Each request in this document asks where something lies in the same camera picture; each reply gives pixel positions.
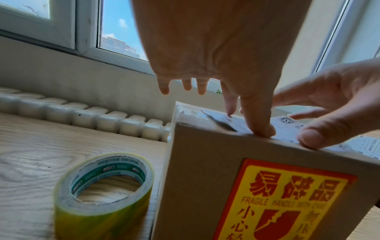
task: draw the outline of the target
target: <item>white window frame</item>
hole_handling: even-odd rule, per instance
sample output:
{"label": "white window frame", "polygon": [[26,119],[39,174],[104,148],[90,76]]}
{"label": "white window frame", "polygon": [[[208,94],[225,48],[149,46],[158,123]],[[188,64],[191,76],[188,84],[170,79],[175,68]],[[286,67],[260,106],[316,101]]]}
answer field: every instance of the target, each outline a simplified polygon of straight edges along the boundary
{"label": "white window frame", "polygon": [[380,0],[346,0],[314,72],[374,58],[380,47]]}
{"label": "white window frame", "polygon": [[49,0],[50,19],[0,5],[0,29],[75,49],[75,0]]}
{"label": "white window frame", "polygon": [[[77,50],[80,55],[96,61],[126,68],[142,74],[148,74],[156,78],[149,62],[114,53],[98,48],[98,39],[101,37],[102,0],[77,0]],[[211,79],[207,90],[216,92],[220,87],[220,81]]]}

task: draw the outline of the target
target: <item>roll of tape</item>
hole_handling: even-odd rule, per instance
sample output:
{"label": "roll of tape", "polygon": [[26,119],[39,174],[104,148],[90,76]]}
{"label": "roll of tape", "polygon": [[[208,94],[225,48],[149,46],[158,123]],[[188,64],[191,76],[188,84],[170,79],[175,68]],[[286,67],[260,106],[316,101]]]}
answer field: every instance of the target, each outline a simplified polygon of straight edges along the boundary
{"label": "roll of tape", "polygon": [[[92,183],[114,175],[134,177],[142,185],[111,203],[91,204],[76,198]],[[152,166],[135,154],[105,154],[78,165],[61,177],[54,189],[56,236],[62,240],[117,239],[146,212],[153,181]]]}

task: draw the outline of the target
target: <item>wooden table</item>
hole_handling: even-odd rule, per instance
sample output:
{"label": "wooden table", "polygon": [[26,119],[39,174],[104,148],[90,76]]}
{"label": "wooden table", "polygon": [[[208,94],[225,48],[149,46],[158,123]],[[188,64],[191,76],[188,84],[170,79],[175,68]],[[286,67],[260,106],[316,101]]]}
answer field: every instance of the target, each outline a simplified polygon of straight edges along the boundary
{"label": "wooden table", "polygon": [[[52,192],[59,177],[85,159],[121,151],[146,157],[156,172],[148,212],[125,238],[148,240],[165,150],[162,142],[0,114],[0,240],[55,239]],[[104,184],[128,194],[120,190],[118,178]],[[91,196],[91,191],[82,197],[110,199],[107,194]],[[379,226],[380,209],[374,207],[348,239],[378,240]]]}

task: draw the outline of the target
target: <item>fragile sticker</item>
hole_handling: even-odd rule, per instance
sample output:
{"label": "fragile sticker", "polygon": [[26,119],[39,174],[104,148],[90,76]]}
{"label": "fragile sticker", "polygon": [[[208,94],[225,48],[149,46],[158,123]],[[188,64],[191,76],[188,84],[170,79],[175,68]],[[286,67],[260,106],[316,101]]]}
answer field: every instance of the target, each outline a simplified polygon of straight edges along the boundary
{"label": "fragile sticker", "polygon": [[307,240],[356,176],[245,159],[213,240]]}

